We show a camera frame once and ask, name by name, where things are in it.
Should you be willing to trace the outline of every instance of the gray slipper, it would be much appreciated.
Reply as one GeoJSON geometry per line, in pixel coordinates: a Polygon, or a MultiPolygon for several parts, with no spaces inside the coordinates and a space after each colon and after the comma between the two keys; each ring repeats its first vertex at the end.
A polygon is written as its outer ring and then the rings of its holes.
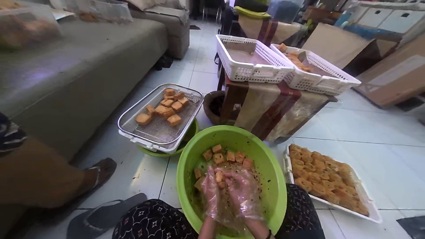
{"type": "Polygon", "coordinates": [[[115,227],[126,212],[146,200],[146,195],[139,193],[126,200],[110,201],[95,209],[88,210],[74,217],[69,222],[66,238],[94,239],[115,227]],[[119,203],[109,206],[105,205],[113,202],[119,203]]]}

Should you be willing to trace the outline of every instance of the striped cloth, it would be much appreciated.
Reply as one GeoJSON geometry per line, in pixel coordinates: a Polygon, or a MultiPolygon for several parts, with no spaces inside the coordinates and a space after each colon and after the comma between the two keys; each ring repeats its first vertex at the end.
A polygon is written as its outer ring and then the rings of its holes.
{"type": "Polygon", "coordinates": [[[19,148],[27,138],[19,126],[0,113],[0,157],[19,148]]]}

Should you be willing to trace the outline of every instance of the bracelet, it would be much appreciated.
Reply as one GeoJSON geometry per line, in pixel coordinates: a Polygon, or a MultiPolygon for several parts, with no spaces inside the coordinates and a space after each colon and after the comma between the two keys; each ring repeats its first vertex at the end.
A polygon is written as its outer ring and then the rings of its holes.
{"type": "Polygon", "coordinates": [[[272,237],[272,230],[269,229],[269,235],[267,236],[266,239],[270,239],[270,237],[272,237]]]}

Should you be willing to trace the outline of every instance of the table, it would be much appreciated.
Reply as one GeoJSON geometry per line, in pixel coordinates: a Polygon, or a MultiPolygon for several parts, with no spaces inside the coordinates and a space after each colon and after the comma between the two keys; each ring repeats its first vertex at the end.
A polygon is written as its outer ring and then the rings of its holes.
{"type": "Polygon", "coordinates": [[[279,84],[230,81],[224,69],[220,82],[226,86],[220,123],[250,131],[261,140],[281,143],[290,138],[333,96],[291,89],[279,84]]]}

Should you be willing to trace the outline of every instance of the foot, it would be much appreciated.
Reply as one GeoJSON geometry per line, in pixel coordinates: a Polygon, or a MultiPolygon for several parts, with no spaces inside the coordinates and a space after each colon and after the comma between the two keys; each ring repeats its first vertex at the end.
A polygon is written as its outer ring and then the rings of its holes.
{"type": "Polygon", "coordinates": [[[115,172],[116,164],[111,158],[106,158],[94,164],[93,167],[100,167],[99,178],[97,178],[97,168],[84,170],[84,181],[79,190],[79,195],[92,190],[96,186],[96,180],[98,180],[97,185],[106,182],[115,172]]]}

